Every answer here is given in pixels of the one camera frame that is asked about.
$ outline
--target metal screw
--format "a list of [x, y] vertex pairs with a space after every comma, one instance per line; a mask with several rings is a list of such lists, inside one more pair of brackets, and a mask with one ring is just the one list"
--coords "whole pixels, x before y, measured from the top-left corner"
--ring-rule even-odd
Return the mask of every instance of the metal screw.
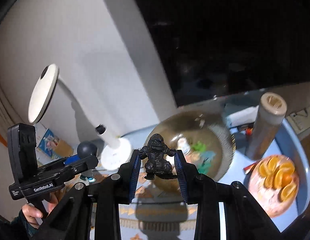
[[84, 187], [84, 185], [85, 185], [84, 183], [78, 182], [78, 183], [75, 184], [75, 189], [78, 189], [78, 190], [82, 189]]
[[200, 173], [200, 174], [197, 174], [196, 175], [196, 179], [199, 179], [199, 180], [204, 180], [205, 179], [205, 175]]
[[112, 180], [118, 180], [118, 179], [120, 179], [120, 175], [118, 173], [115, 173], [115, 174], [111, 175], [110, 178]]
[[240, 182], [238, 182], [238, 181], [234, 181], [234, 182], [233, 182], [233, 186], [234, 186], [235, 188], [240, 188], [240, 187], [241, 187]]

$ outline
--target human hand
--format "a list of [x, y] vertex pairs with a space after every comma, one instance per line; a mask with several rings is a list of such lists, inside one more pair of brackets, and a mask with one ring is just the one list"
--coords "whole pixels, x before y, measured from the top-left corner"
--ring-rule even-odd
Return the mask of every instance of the human hand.
[[[58, 200], [56, 195], [52, 192], [50, 193], [50, 200], [48, 202], [48, 214], [50, 214], [50, 212], [52, 212], [52, 210], [57, 206], [58, 204]], [[34, 206], [31, 206], [29, 204], [25, 204], [22, 206], [22, 212], [26, 218], [26, 220], [28, 221], [28, 223], [34, 227], [34, 228], [38, 228], [39, 224], [36, 220], [36, 218], [42, 218], [43, 214], [42, 212], [35, 208]]]

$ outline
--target orange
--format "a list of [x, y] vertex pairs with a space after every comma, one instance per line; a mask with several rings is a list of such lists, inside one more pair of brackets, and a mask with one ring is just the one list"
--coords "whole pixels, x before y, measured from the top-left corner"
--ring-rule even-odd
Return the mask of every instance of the orange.
[[290, 184], [286, 185], [281, 191], [280, 200], [283, 202], [293, 197], [295, 194], [295, 190], [296, 190], [296, 184], [294, 182], [291, 182]]
[[292, 162], [285, 162], [279, 166], [281, 170], [285, 170], [285, 173], [293, 174], [295, 171], [294, 164]]
[[268, 161], [268, 170], [269, 170], [270, 172], [274, 172], [274, 171], [275, 171], [275, 169], [276, 169], [276, 167], [277, 167], [277, 163], [278, 163], [279, 160], [280, 160], [279, 157], [274, 156], [274, 157], [272, 157], [272, 158]]
[[289, 185], [291, 182], [292, 182], [292, 176], [284, 171], [282, 178], [282, 187]]
[[264, 181], [264, 187], [271, 188], [273, 186], [274, 175], [268, 175]]
[[279, 169], [276, 171], [273, 181], [273, 189], [279, 189], [282, 187], [283, 170]]
[[268, 175], [271, 175], [271, 172], [268, 170], [265, 162], [262, 162], [259, 166], [259, 174], [261, 177], [265, 178]]

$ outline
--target black figurine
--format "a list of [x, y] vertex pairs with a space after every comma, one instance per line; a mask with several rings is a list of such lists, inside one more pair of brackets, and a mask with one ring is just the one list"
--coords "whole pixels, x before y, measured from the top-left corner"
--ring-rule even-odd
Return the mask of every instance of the black figurine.
[[143, 160], [148, 157], [148, 161], [145, 164], [147, 175], [145, 179], [154, 179], [155, 175], [161, 179], [175, 179], [177, 175], [172, 173], [172, 165], [170, 162], [164, 159], [164, 155], [167, 154], [173, 157], [176, 153], [176, 149], [170, 149], [164, 143], [163, 137], [155, 133], [149, 139], [147, 146], [144, 146], [139, 150], [139, 157]]

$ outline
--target gray ball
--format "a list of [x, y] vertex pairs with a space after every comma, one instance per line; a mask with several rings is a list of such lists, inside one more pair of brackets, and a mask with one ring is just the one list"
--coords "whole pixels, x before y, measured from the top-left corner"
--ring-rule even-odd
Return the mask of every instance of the gray ball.
[[97, 156], [97, 152], [98, 147], [89, 141], [81, 142], [77, 147], [77, 154], [80, 159], [89, 157], [91, 155]]

